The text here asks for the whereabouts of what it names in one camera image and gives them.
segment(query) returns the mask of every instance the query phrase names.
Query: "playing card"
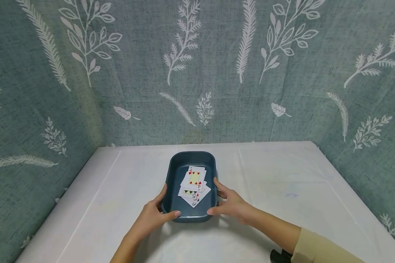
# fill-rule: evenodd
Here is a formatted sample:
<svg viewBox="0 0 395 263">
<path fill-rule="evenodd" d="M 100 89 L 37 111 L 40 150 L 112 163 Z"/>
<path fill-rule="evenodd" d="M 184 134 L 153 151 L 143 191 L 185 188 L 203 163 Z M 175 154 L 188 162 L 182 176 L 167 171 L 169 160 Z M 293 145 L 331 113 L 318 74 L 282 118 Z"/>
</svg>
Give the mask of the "playing card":
<svg viewBox="0 0 395 263">
<path fill-rule="evenodd" d="M 178 191 L 178 196 L 179 197 L 186 197 L 186 198 L 191 198 L 191 199 L 195 199 L 197 197 L 200 197 L 203 193 L 203 191 L 205 191 L 205 188 L 202 188 L 202 192 L 198 192 L 198 191 L 189 191 L 184 189 L 183 187 L 180 188 L 180 190 Z"/>
<path fill-rule="evenodd" d="M 192 208 L 195 208 L 201 201 L 203 198 L 205 198 L 205 196 L 209 193 L 209 191 L 211 191 L 211 188 L 209 188 L 209 186 L 204 185 L 203 186 L 203 191 L 200 194 L 199 197 L 195 197 L 193 199 L 191 198 L 186 198 L 186 197 L 182 197 L 184 201 L 186 201 Z"/>
<path fill-rule="evenodd" d="M 202 192 L 205 175 L 204 167 L 189 166 L 180 185 L 184 190 Z"/>
</svg>

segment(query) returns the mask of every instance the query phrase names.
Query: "dark blue plastic tray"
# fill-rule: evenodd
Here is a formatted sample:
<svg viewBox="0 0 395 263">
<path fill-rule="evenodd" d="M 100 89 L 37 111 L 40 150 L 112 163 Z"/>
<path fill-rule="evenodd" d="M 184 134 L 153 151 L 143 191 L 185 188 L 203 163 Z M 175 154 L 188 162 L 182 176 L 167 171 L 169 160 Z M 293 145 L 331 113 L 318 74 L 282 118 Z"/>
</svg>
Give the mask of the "dark blue plastic tray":
<svg viewBox="0 0 395 263">
<path fill-rule="evenodd" d="M 206 185 L 211 188 L 211 191 L 195 208 L 192 208 L 186 201 L 177 196 L 180 190 L 180 183 L 190 165 L 205 167 Z M 174 222 L 195 223 L 208 221 L 211 216 L 206 214 L 206 211 L 214 207 L 218 199 L 218 189 L 214 184 L 216 173 L 215 158 L 208 152 L 179 152 L 174 155 L 170 161 L 167 179 L 165 180 L 168 188 L 161 205 L 164 213 L 180 210 L 181 216 L 174 219 Z"/>
</svg>

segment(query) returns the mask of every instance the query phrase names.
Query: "finger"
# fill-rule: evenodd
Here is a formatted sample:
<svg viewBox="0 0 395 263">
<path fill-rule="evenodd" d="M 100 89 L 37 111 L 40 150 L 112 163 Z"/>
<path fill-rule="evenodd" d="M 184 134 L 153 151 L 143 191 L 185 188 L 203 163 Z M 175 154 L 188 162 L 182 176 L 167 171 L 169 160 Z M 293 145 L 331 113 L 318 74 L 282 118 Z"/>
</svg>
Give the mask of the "finger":
<svg viewBox="0 0 395 263">
<path fill-rule="evenodd" d="M 164 186 L 163 186 L 163 188 L 162 188 L 162 190 L 161 190 L 161 193 L 159 193 L 159 194 L 154 198 L 154 200 L 152 200 L 152 202 L 154 202 L 155 204 L 158 204 L 159 202 L 161 202 L 162 199 L 164 198 L 166 192 L 167 192 L 167 184 L 164 183 Z"/>
<path fill-rule="evenodd" d="M 218 216 L 218 215 L 226 215 L 227 213 L 227 205 L 216 206 L 209 208 L 206 213 L 210 216 Z"/>
<path fill-rule="evenodd" d="M 162 219 L 164 222 L 171 221 L 173 219 L 178 218 L 181 215 L 180 211 L 171 211 L 170 213 L 162 214 Z"/>
<path fill-rule="evenodd" d="M 227 194 L 228 191 L 230 191 L 230 189 L 225 185 L 223 185 L 222 183 L 220 183 L 216 177 L 214 177 L 214 183 L 217 186 L 217 188 L 221 190 L 223 193 Z"/>
<path fill-rule="evenodd" d="M 220 190 L 218 190 L 218 196 L 223 198 L 223 199 L 226 199 L 226 194 L 224 192 L 220 191 Z"/>
</svg>

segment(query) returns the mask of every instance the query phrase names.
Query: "green fabric backdrop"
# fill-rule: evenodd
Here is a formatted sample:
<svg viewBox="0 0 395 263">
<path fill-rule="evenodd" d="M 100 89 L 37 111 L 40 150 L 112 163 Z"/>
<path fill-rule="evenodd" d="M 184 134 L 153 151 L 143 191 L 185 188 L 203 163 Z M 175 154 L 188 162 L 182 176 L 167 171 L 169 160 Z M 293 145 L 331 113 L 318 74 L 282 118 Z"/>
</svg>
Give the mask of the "green fabric backdrop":
<svg viewBox="0 0 395 263">
<path fill-rule="evenodd" d="M 395 238 L 395 0 L 0 1 L 0 262 L 98 146 L 300 140 Z"/>
</svg>

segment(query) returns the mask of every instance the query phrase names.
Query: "black object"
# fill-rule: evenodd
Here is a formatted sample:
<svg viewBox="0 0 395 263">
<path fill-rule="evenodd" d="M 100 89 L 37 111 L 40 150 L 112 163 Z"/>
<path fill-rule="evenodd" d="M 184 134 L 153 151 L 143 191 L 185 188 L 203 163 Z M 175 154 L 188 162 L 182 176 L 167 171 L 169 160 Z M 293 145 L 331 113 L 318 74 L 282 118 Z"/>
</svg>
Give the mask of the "black object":
<svg viewBox="0 0 395 263">
<path fill-rule="evenodd" d="M 180 183 L 183 181 L 189 166 L 205 167 L 206 185 L 211 191 L 200 201 L 200 203 L 192 208 L 181 197 L 177 196 L 180 190 Z M 212 216 L 206 214 L 206 211 L 217 205 L 218 189 L 214 184 L 216 176 L 215 158 L 208 152 L 179 152 L 174 155 L 170 161 L 169 171 L 167 172 L 167 193 L 162 200 L 162 211 L 169 213 L 170 211 L 180 210 L 181 216 L 174 219 L 174 222 L 194 223 L 208 221 Z"/>
<path fill-rule="evenodd" d="M 286 252 L 285 250 L 281 251 L 281 254 L 278 253 L 275 249 L 271 251 L 271 262 L 272 263 L 291 263 L 291 255 L 290 253 Z"/>
</svg>

